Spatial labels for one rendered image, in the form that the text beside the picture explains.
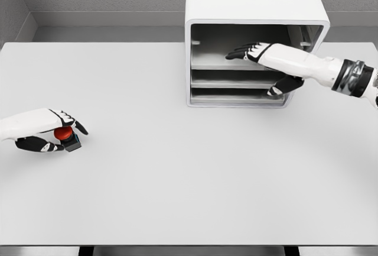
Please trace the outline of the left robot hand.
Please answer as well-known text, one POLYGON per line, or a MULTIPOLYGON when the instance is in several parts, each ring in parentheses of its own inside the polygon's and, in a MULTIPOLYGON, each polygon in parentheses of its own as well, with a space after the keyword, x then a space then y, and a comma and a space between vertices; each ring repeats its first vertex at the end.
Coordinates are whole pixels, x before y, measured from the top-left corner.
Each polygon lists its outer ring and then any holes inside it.
POLYGON ((12 117, 14 125, 11 130, 11 138, 15 140, 15 145, 26 151, 46 153, 62 151, 64 147, 54 144, 36 134, 49 132, 60 127, 75 127, 82 134, 87 135, 86 128, 75 118, 62 110, 41 108, 12 117))

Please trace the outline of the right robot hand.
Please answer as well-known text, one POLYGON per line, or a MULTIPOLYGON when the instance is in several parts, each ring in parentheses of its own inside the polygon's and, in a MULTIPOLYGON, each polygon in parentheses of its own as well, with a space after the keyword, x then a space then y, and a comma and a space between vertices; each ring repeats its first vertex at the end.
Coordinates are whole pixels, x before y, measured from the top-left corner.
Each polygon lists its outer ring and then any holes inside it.
POLYGON ((256 42, 234 49, 225 58, 249 60, 284 73, 284 77, 267 91, 269 96, 278 96, 303 86, 304 78, 309 73, 304 63, 308 56, 310 54, 305 51, 283 44, 256 42))

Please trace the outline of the red button load switch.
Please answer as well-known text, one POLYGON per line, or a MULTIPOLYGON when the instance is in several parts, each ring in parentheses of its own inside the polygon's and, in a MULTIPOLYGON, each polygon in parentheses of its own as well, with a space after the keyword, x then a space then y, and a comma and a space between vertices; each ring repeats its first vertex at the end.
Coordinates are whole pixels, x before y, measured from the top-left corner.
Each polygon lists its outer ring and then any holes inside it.
POLYGON ((80 148, 81 142, 72 127, 59 127, 54 130, 54 137, 61 142, 61 145, 68 152, 80 148))

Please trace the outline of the shallow grey cabinet drawer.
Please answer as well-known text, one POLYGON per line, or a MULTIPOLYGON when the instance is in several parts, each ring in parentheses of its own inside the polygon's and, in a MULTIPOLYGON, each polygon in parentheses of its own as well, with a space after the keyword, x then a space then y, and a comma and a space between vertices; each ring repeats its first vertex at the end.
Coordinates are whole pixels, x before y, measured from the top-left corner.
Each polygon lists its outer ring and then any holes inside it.
POLYGON ((267 89, 192 88, 193 104, 251 105, 283 104, 288 95, 269 96, 267 89))
POLYGON ((268 89, 285 75, 268 70, 192 70, 191 87, 206 89, 268 89))

